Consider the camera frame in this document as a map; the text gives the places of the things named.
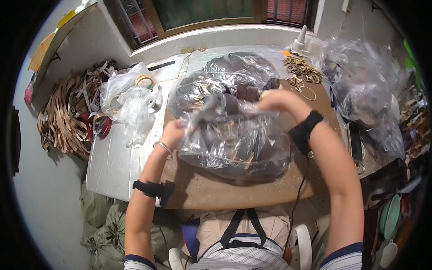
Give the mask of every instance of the cardboard sheet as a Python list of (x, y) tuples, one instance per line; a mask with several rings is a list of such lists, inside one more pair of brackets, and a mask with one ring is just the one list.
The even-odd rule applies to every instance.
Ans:
[[(281, 82), (291, 89), (285, 80)], [(305, 83), (317, 95), (315, 101), (305, 101), (320, 112), (329, 125), (340, 136), (340, 126), (330, 99), (321, 84)], [(165, 124), (174, 120), (166, 109)], [(223, 179), (203, 169), (191, 166), (177, 156), (169, 158), (162, 173), (161, 182), (170, 180), (176, 189), (168, 202), (167, 208), (191, 210), (242, 209), (258, 206), (270, 206), (295, 201), (300, 182), (306, 171), (306, 157), (298, 150), (291, 151), (292, 158), (286, 174), (272, 182), (252, 184), (250, 182)], [(300, 198), (327, 192), (327, 187), (313, 159), (310, 160), (309, 172), (303, 184)]]

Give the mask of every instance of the hand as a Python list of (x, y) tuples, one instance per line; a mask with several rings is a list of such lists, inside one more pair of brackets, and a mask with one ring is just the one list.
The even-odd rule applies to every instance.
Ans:
[(285, 90), (282, 86), (278, 90), (266, 90), (263, 92), (262, 100), (258, 103), (258, 109), (263, 111), (285, 111), (286, 102), (292, 95), (291, 90)]
[(181, 120), (169, 121), (159, 142), (164, 143), (171, 150), (177, 149), (184, 136), (184, 127), (182, 127), (181, 123)]

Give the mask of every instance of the smartphone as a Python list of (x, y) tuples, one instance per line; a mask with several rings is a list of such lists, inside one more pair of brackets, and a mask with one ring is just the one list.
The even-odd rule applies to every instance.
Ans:
[(348, 146), (349, 152), (353, 160), (362, 161), (362, 139), (360, 137), (360, 130), (356, 124), (348, 122)]

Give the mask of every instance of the silver bracelet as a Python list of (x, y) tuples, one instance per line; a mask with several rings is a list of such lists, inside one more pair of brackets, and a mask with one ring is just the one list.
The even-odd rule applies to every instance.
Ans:
[(157, 141), (157, 142), (155, 142), (153, 144), (153, 148), (155, 148), (156, 144), (159, 144), (160, 146), (162, 146), (163, 148), (165, 148), (168, 151), (168, 153), (171, 155), (171, 157), (173, 157), (171, 149), (168, 146), (166, 146), (166, 144)]

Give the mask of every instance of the black wrist strap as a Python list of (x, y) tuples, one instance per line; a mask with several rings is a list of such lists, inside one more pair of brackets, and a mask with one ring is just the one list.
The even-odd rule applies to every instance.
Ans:
[(153, 182), (143, 183), (140, 181), (135, 181), (133, 183), (132, 188), (136, 188), (136, 189), (142, 191), (146, 196), (149, 196), (149, 197), (161, 198), (163, 195), (163, 185), (162, 184), (156, 184)]
[(164, 184), (135, 181), (132, 188), (142, 191), (146, 196), (160, 198), (160, 205), (164, 208), (174, 192), (175, 184), (168, 180), (165, 180)]
[(315, 125), (323, 120), (323, 116), (317, 111), (311, 111), (309, 116), (296, 127), (293, 127), (288, 134), (299, 148), (300, 153), (307, 155), (311, 151), (309, 138)]

